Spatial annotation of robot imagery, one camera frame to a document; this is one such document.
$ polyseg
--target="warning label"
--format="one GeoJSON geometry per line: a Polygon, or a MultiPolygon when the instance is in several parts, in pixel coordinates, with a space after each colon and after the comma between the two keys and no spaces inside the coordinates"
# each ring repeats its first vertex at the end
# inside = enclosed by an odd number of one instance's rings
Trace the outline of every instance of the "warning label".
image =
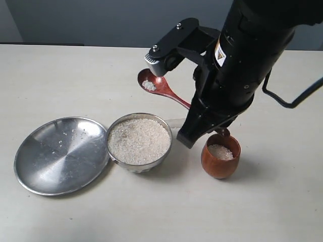
{"type": "Polygon", "coordinates": [[[216,57],[216,60],[217,60],[218,64],[220,65],[220,67],[222,67],[227,56],[223,52],[219,42],[216,45],[216,51],[215,51],[214,55],[216,57]]]}

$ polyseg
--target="table surface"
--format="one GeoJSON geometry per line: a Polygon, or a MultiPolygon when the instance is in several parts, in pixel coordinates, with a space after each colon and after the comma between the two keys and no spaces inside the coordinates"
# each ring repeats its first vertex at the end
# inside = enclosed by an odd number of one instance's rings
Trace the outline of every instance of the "table surface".
{"type": "MultiPolygon", "coordinates": [[[[186,117],[179,104],[138,86],[146,52],[0,45],[0,241],[321,241],[323,90],[289,110],[259,88],[230,126],[242,154],[227,180],[213,179],[200,165],[205,135],[190,150],[174,141],[164,163],[146,174],[110,163],[68,196],[42,197],[18,183],[17,149],[53,119],[84,116],[108,127],[132,112],[186,117]]],[[[166,75],[187,101],[194,67],[184,61],[166,75]]],[[[323,52],[286,51],[268,88],[292,101],[322,75],[323,52]]]]}

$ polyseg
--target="uncooked rice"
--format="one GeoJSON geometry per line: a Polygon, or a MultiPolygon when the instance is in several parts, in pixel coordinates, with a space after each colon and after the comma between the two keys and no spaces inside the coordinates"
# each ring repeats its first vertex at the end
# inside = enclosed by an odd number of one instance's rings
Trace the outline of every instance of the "uncooked rice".
{"type": "Polygon", "coordinates": [[[117,124],[108,137],[108,149],[117,160],[144,165],[161,158],[171,140],[167,130],[157,121],[131,119],[117,124]]]}
{"type": "Polygon", "coordinates": [[[210,145],[210,146],[208,146],[208,150],[217,159],[220,159],[220,160],[232,160],[233,159],[232,152],[228,148],[226,148],[222,145],[217,145],[217,144],[210,145]]]}
{"type": "Polygon", "coordinates": [[[157,88],[155,87],[155,84],[153,82],[150,82],[148,80],[145,80],[142,82],[142,86],[149,90],[149,91],[155,91],[157,88]]]}

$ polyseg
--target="gray wall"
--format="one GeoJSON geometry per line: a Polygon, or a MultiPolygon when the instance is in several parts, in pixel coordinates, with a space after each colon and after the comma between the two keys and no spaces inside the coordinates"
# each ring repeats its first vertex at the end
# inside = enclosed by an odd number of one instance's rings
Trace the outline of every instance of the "gray wall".
{"type": "MultiPolygon", "coordinates": [[[[149,47],[178,21],[221,29],[232,1],[7,0],[25,42],[149,47]]],[[[300,26],[288,49],[317,50],[323,24],[300,26]]]]}
{"type": "Polygon", "coordinates": [[[5,0],[0,0],[0,42],[22,42],[5,0]]]}

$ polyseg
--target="black cable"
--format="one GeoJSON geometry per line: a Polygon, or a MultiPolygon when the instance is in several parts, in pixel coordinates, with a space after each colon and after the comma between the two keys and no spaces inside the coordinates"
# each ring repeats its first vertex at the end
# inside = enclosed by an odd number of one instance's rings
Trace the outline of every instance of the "black cable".
{"type": "Polygon", "coordinates": [[[272,97],[276,100],[281,106],[285,108],[296,108],[302,101],[304,101],[307,97],[309,97],[313,92],[323,86],[323,77],[316,82],[314,82],[309,88],[307,88],[301,95],[299,95],[292,103],[285,102],[282,98],[280,98],[277,94],[269,91],[267,89],[267,84],[269,80],[269,76],[271,75],[270,71],[263,82],[262,91],[268,96],[272,97]]]}

